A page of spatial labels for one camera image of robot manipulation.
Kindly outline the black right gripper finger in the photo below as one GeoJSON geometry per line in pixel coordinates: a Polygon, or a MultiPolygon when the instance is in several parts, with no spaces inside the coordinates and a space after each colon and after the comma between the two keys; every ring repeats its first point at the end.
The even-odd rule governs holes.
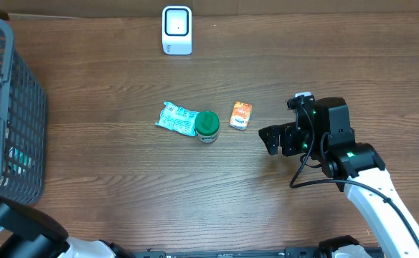
{"type": "Polygon", "coordinates": [[[281,139],[288,137],[288,128],[295,128],[296,123],[285,123],[282,125],[270,125],[258,131],[258,135],[264,143],[279,143],[281,139]]]}
{"type": "Polygon", "coordinates": [[[281,147],[281,136],[277,134],[268,134],[266,148],[271,156],[278,154],[278,148],[281,147]]]}

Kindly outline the orange small carton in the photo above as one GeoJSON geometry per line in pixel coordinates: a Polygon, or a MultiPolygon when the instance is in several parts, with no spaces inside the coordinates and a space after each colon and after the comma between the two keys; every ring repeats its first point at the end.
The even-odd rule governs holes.
{"type": "Polygon", "coordinates": [[[236,101],[230,116],[229,126],[238,130],[246,130],[250,121],[253,106],[251,104],[236,101]]]}

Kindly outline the green lid jar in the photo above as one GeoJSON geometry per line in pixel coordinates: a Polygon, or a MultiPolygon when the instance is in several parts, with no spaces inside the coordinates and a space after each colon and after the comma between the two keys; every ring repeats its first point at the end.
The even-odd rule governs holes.
{"type": "Polygon", "coordinates": [[[203,143],[214,142],[219,135],[219,129],[220,120],[214,112],[205,110],[196,116],[196,136],[203,143]]]}

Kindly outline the teal white snack packet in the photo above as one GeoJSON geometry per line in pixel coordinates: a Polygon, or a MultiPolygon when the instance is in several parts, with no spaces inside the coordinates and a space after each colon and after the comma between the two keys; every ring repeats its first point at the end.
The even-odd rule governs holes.
{"type": "Polygon", "coordinates": [[[164,102],[164,109],[161,111],[159,121],[155,125],[182,135],[195,137],[195,121],[198,114],[198,111],[179,107],[172,102],[164,102]]]}

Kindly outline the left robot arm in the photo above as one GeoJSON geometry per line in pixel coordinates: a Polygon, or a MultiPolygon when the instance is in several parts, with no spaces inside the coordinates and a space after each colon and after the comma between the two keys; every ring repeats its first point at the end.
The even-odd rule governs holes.
{"type": "Polygon", "coordinates": [[[71,237],[51,216],[3,196],[1,229],[12,235],[0,246],[0,257],[135,257],[114,242],[71,237]]]}

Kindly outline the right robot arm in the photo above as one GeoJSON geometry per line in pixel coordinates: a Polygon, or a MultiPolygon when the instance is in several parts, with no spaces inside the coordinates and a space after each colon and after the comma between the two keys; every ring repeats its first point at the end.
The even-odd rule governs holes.
{"type": "Polygon", "coordinates": [[[419,257],[419,226],[402,202],[381,156],[369,143],[358,143],[349,108],[342,97],[320,100],[310,92],[286,102],[296,119],[259,130],[269,154],[299,155],[301,166],[317,161],[326,176],[290,188],[334,183],[357,207],[387,257],[419,257]]]}

